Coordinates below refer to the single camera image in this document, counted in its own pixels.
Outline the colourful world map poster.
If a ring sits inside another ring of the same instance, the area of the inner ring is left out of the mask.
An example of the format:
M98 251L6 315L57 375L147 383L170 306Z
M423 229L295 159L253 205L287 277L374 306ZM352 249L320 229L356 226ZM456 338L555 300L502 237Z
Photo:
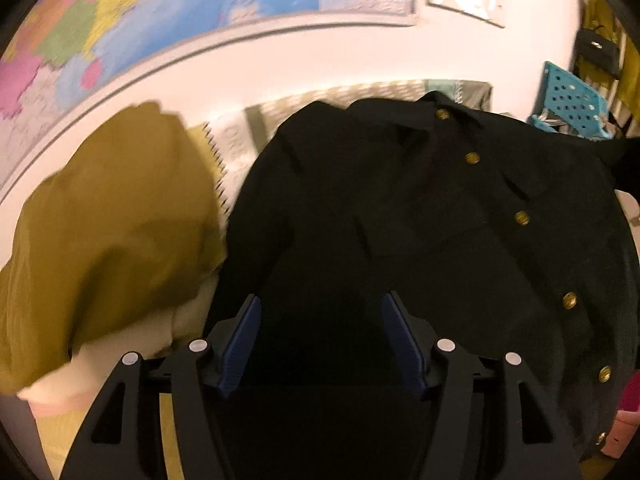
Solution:
M404 16L410 0L38 0L1 55L1 177L69 110L181 41L303 12Z

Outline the white folded garment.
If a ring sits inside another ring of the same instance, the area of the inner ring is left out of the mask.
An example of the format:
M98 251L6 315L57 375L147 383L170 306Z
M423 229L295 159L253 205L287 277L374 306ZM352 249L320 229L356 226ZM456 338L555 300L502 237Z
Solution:
M28 402L61 402L86 392L98 393L113 368L130 352L149 359L175 344L198 336L217 285L215 275L201 284L196 296L181 306L155 311L119 332L83 344L70 362L22 389Z

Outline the pink folded garment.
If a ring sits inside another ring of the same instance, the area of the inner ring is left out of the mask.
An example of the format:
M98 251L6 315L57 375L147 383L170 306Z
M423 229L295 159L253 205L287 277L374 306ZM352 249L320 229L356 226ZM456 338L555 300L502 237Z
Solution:
M61 402L28 401L27 404L35 419L64 415L73 412L86 412L96 398L95 392L86 392L63 399Z

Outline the teal grey patterned pillow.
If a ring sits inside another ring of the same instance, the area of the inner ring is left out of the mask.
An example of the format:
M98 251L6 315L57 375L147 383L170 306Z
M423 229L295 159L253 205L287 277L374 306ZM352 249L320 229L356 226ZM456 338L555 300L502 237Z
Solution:
M492 89L489 82L459 79L425 79L426 92L437 91L451 101L474 108L474 110L491 111Z

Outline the yellow and white bedspread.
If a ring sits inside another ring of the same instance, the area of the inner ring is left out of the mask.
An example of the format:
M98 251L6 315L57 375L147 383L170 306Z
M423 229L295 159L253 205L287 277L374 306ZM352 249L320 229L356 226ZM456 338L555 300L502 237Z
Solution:
M311 90L244 108L226 110L189 128L188 133L209 166L217 191L219 224L225 226L250 166L288 116L314 101L348 107L367 98L415 101L424 96L425 79L371 82ZM58 478L86 412L35 419L43 455Z

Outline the mustard garment on rack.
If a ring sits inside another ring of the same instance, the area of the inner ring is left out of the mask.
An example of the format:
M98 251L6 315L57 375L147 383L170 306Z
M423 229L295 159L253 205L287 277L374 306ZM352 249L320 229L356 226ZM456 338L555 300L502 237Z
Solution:
M588 0L576 35L579 77L610 90L614 102L639 118L639 51L605 0Z

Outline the turquoise perforated plastic basket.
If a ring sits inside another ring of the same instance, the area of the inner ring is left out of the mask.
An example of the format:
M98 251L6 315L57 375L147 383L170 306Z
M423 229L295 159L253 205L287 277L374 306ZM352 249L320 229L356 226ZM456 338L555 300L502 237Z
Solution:
M529 125L547 132L568 133L588 140L611 140L608 131L608 103L585 81L547 61Z

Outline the black coat with gold buttons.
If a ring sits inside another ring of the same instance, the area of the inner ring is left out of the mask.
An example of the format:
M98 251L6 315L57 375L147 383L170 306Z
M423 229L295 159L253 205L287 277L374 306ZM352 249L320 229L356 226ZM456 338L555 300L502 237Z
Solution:
M589 141L471 110L314 102L280 125L231 211L207 322L262 306L227 399L239 479L412 479L416 416L381 308L518 353L580 462L639 367L639 258L618 194L637 139Z

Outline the black handbag on rack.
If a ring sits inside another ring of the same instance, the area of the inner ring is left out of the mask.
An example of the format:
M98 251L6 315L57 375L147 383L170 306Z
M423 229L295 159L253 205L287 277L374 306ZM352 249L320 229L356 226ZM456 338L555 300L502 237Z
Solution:
M582 28L576 35L576 52L605 73L620 76L620 47L601 36L597 29Z

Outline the pink blanket at bed edge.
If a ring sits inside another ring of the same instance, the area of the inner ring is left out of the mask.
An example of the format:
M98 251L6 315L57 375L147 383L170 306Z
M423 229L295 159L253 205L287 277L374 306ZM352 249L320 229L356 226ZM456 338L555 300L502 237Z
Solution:
M608 457L620 458L639 428L639 374L628 382L620 399L611 431L605 439L602 453Z

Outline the mustard yellow folded garment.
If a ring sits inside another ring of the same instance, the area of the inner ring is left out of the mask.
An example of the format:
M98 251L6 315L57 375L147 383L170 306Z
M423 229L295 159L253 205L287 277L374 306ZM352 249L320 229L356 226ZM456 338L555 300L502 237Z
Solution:
M214 179L180 118L121 110L22 207L1 271L1 390L195 298L224 261Z

